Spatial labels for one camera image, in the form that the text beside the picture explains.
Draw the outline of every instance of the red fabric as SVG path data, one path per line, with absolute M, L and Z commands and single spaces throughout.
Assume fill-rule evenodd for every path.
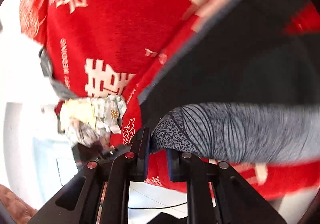
M 62 108 L 62 105 L 64 104 L 64 101 L 59 101 L 57 106 L 55 106 L 54 108 L 54 112 L 55 114 L 59 115 L 60 114 L 60 111 L 61 111 L 61 108 Z
M 138 94 L 194 34 L 191 26 L 197 17 L 181 20 L 189 6 L 188 0 L 21 0 L 21 30 L 45 45 L 54 78 L 78 96 L 124 96 L 128 109 L 122 134 L 113 135 L 111 144 L 128 144 L 141 127 Z M 320 17 L 309 4 L 286 32 L 319 27 Z M 283 196 L 318 185 L 319 164 L 268 166 L 265 184 L 252 185 L 265 198 Z M 248 179 L 255 172 L 251 168 L 241 174 Z M 184 183 L 169 181 L 164 151 L 150 155 L 147 182 L 186 191 Z

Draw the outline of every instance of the white floor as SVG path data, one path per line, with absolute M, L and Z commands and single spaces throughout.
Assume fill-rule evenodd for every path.
M 318 189 L 305 189 L 300 192 L 288 194 L 284 197 L 279 213 L 287 224 L 296 224 L 308 209 L 309 204 L 315 197 Z M 153 186 L 146 183 L 131 182 L 129 193 L 129 207 L 166 207 L 181 204 L 187 201 L 187 195 L 166 188 Z M 166 212 L 177 218 L 187 216 L 187 205 L 181 205 L 170 209 L 129 209 L 128 224 L 148 223 L 160 212 Z

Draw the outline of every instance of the crumpled wrapper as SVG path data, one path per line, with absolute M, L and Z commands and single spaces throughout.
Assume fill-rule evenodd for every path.
M 126 109 L 125 99 L 120 95 L 70 99 L 61 108 L 61 129 L 65 129 L 71 146 L 80 143 L 90 147 L 100 143 L 109 150 L 111 133 L 121 133 Z

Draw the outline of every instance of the wire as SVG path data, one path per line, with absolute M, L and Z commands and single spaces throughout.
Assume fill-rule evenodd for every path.
M 178 206 L 181 206 L 181 205 L 184 205 L 184 204 L 187 204 L 187 202 L 184 202 L 184 203 L 181 203 L 181 204 L 177 204 L 177 205 L 174 205 L 174 206 L 169 206 L 169 207 L 151 207 L 151 208 L 128 208 L 128 209 L 131 209 L 131 210 L 152 210 L 152 209 L 169 209 L 169 208 L 173 208 L 173 207 L 178 207 Z

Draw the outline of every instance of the gray patterned fabric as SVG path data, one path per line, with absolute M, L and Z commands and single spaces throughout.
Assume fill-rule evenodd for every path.
M 172 148 L 205 158 L 293 162 L 320 156 L 320 107 L 201 103 L 162 118 L 151 151 Z

